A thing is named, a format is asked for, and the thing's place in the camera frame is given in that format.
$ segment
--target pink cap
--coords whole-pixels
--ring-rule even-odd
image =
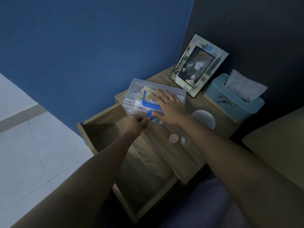
[[[171,134],[169,137],[170,142],[172,143],[177,143],[178,141],[178,136],[176,134]]]

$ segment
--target wooden tabletop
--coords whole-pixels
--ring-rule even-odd
[[[175,66],[172,66],[152,77],[147,81],[180,88],[176,83],[169,79],[169,76]],[[116,95],[116,102],[123,104],[127,90]],[[229,118],[227,118],[221,111],[213,106],[203,96],[203,91],[200,91],[195,98],[187,94],[186,110],[189,113],[193,113],[196,110],[205,110],[213,115],[215,118],[214,130],[222,136],[229,138],[240,126],[235,124]],[[150,137],[150,140],[154,141],[153,146],[157,148],[158,153],[169,163],[177,177],[182,183],[186,184],[189,180],[206,164],[201,151],[196,147],[194,143],[190,145],[181,145],[180,142],[172,144],[169,142],[169,135],[175,133],[181,138],[186,133],[177,126],[170,126],[168,124],[156,124],[150,123],[149,129],[145,131],[146,136]]]

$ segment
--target floor tile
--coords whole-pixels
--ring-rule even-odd
[[[49,183],[16,202],[0,213],[0,228],[9,228],[52,192]]]
[[[79,167],[81,167],[82,164],[84,164],[87,160],[89,160],[91,157],[93,157],[93,154],[89,154],[84,159],[80,160],[58,176],[54,177],[52,180],[50,180],[50,185],[52,187],[52,190],[56,189],[59,185],[61,185],[68,177],[72,175]]]
[[[28,123],[0,133],[0,213],[47,181]]]
[[[29,126],[49,180],[91,153],[81,137],[49,112],[29,120]]]

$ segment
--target white tissue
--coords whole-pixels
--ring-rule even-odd
[[[250,102],[262,93],[264,93],[268,87],[252,81],[236,70],[232,70],[227,80],[226,87],[234,92],[237,96],[244,99],[246,102]]]

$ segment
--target beige headboard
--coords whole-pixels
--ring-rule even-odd
[[[242,142],[304,189],[304,107],[254,130]]]

